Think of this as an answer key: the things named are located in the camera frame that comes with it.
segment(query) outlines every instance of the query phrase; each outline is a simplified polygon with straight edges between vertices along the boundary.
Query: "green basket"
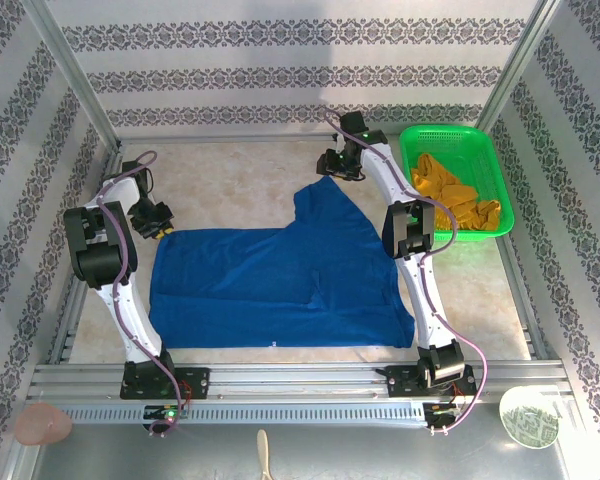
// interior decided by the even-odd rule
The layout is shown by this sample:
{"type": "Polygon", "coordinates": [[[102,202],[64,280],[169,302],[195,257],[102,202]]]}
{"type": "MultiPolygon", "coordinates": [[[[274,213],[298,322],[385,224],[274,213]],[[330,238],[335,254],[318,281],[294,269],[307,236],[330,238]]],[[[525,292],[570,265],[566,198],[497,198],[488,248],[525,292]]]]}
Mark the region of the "green basket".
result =
{"type": "MultiPolygon", "coordinates": [[[[459,230],[458,240],[478,242],[499,237],[513,228],[513,209],[502,178],[498,157],[489,136],[472,127],[452,125],[420,125],[406,129],[400,135],[400,150],[404,172],[411,181],[411,169],[418,158],[430,153],[465,185],[478,191],[478,200],[498,200],[502,206],[500,225],[493,232],[459,230]]],[[[436,241],[448,241],[451,230],[436,230],[436,241]]]]}

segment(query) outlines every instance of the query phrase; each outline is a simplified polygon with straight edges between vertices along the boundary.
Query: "beige floor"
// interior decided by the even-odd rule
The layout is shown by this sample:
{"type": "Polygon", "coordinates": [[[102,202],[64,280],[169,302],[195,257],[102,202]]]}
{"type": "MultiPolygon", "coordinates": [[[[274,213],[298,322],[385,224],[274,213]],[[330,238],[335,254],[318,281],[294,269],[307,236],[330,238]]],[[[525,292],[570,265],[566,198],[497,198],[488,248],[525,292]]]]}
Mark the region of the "beige floor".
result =
{"type": "MultiPolygon", "coordinates": [[[[131,145],[125,160],[147,149],[159,157],[152,168],[154,195],[175,215],[180,229],[284,227],[294,220],[293,194],[320,179],[315,163],[329,142],[131,145]]],[[[394,155],[399,149],[392,141],[394,155]]],[[[338,181],[378,232],[386,206],[373,180],[338,181]]],[[[148,308],[157,242],[134,236],[140,294],[148,308]]],[[[491,360],[528,359],[529,353],[495,241],[457,243],[434,259],[447,317],[491,360]]],[[[401,295],[410,309],[401,280],[401,295]]],[[[468,359],[477,355],[463,347],[468,359]]],[[[417,358],[415,348],[231,348],[171,350],[176,362],[264,363],[399,361],[417,358]]],[[[71,363],[122,363],[122,341],[97,295],[90,291],[73,345],[71,363]]]]}

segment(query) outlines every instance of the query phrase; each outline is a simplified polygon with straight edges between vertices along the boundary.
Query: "patterned wallpaper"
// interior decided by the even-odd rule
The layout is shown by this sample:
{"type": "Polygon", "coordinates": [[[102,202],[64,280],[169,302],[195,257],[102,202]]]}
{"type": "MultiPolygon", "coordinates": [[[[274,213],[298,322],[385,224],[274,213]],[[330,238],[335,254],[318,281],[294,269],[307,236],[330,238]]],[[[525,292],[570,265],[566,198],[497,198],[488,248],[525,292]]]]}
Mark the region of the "patterned wallpaper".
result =
{"type": "Polygon", "coordinates": [[[130,137],[327,131],[323,106],[388,131],[473,124],[535,0],[49,2],[130,137]]]}
{"type": "Polygon", "coordinates": [[[21,4],[0,0],[0,473],[68,292],[61,215],[94,192],[105,157],[21,4]]]}
{"type": "Polygon", "coordinates": [[[491,133],[532,307],[600,445],[600,0],[564,2],[491,133]]]}

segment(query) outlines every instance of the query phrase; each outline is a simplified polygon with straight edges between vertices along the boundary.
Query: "yellow cloth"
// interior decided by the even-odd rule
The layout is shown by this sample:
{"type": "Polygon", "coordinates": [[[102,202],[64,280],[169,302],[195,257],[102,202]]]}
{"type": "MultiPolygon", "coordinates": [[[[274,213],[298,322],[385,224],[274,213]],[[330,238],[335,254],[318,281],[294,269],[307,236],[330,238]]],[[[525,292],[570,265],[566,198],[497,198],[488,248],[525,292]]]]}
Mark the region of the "yellow cloth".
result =
{"type": "MultiPolygon", "coordinates": [[[[420,195],[438,200],[448,207],[458,220],[460,230],[493,231],[500,224],[500,202],[477,202],[478,192],[463,185],[428,153],[418,158],[418,168],[411,169],[413,186],[420,195]]],[[[436,229],[451,230],[451,220],[436,208],[436,229]]]]}

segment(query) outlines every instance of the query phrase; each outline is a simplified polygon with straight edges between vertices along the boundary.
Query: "round plate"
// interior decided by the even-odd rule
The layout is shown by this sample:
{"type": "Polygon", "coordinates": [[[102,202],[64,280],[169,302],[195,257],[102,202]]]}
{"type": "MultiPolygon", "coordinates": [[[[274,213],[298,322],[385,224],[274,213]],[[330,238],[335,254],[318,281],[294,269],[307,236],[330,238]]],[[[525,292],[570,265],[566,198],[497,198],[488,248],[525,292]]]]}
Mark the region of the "round plate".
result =
{"type": "Polygon", "coordinates": [[[500,420],[509,436],[527,448],[547,448],[558,438],[558,413],[533,387],[507,390],[500,400],[500,420]]]}

